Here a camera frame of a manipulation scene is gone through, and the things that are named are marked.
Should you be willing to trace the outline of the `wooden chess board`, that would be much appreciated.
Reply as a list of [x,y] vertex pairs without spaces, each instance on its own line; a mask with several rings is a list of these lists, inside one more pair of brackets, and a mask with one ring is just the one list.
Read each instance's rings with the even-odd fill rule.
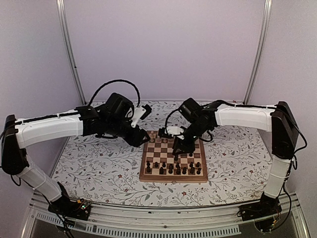
[[[205,183],[208,181],[208,170],[206,163],[206,155],[204,144],[201,140],[195,142],[195,151],[193,157],[189,154],[178,155],[178,160],[174,161],[173,143],[150,143],[149,141],[144,144],[143,155],[140,165],[139,180],[141,182],[157,182],[157,183]],[[149,166],[152,169],[151,174],[146,173],[147,161],[151,163]],[[154,164],[158,162],[158,168],[155,168]],[[159,169],[162,167],[162,163],[166,163],[163,175],[159,174]],[[190,163],[193,162],[195,168],[195,174],[190,174]],[[200,162],[201,173],[197,174],[196,163]],[[181,174],[176,174],[176,163],[179,163]],[[173,164],[173,173],[169,174],[169,165]],[[187,172],[184,175],[183,168],[187,168]]]

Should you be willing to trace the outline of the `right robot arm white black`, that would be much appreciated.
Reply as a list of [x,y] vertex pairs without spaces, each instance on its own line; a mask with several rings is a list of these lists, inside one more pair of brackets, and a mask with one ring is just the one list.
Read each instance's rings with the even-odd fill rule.
[[174,154],[192,153],[194,142],[204,133],[218,126],[255,128],[260,131],[267,148],[271,149],[272,165],[264,189],[264,198],[256,206],[260,216],[267,216],[275,209],[275,201],[287,181],[291,163],[296,162],[299,151],[298,137],[303,137],[287,102],[255,106],[216,100],[201,106],[189,98],[177,109],[189,122],[187,128],[168,126],[167,134],[178,141]]

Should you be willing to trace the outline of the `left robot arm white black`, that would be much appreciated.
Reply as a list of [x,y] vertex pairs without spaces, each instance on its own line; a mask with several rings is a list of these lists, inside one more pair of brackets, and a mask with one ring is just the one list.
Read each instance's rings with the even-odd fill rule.
[[149,105],[133,106],[124,96],[112,93],[108,100],[97,107],[76,107],[60,114],[31,119],[6,118],[1,142],[1,168],[17,176],[41,192],[63,215],[70,215],[73,203],[64,197],[61,185],[48,177],[31,159],[26,148],[53,139],[71,136],[95,135],[97,138],[122,138],[133,147],[149,141],[138,121],[145,119],[152,109]]

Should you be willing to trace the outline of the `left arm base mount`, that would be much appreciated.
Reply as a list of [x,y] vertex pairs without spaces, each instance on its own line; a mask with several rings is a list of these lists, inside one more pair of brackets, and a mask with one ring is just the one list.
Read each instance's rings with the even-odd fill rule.
[[91,212],[91,202],[83,198],[73,201],[66,196],[62,196],[58,200],[50,202],[48,211],[61,216],[87,221]]

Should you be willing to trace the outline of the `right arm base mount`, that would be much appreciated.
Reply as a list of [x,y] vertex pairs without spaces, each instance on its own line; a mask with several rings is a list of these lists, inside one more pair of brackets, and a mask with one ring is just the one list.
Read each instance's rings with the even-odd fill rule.
[[236,215],[242,218],[242,221],[257,219],[254,222],[256,229],[262,233],[269,233],[280,220],[281,211],[278,198],[262,194],[258,202],[241,205]]

